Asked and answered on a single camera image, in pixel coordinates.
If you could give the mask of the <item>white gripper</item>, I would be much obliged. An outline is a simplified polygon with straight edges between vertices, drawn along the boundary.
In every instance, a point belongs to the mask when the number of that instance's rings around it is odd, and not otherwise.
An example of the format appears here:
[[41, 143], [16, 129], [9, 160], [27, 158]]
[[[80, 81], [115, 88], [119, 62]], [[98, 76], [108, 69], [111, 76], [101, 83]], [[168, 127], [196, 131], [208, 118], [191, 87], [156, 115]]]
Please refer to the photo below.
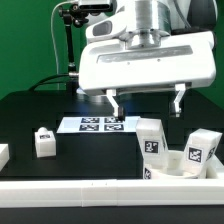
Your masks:
[[169, 112], [178, 118], [186, 86], [207, 87], [215, 79], [214, 45], [210, 31], [164, 37], [158, 47], [132, 50], [117, 39], [91, 43], [81, 55], [79, 85], [88, 95], [106, 92], [118, 121], [125, 120], [125, 110], [114, 99], [116, 91], [161, 91], [175, 87]]

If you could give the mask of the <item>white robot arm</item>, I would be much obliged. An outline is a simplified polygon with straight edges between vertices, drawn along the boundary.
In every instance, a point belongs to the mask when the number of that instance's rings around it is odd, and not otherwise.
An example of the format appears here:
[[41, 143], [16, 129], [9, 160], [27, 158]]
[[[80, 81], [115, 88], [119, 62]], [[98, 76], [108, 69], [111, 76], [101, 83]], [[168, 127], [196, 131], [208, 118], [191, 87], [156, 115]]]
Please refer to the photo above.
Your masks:
[[86, 29], [79, 86], [103, 95], [118, 120], [124, 109], [115, 97], [135, 92], [177, 92], [171, 112], [188, 88], [215, 79], [213, 56], [216, 0], [115, 0], [115, 14]]

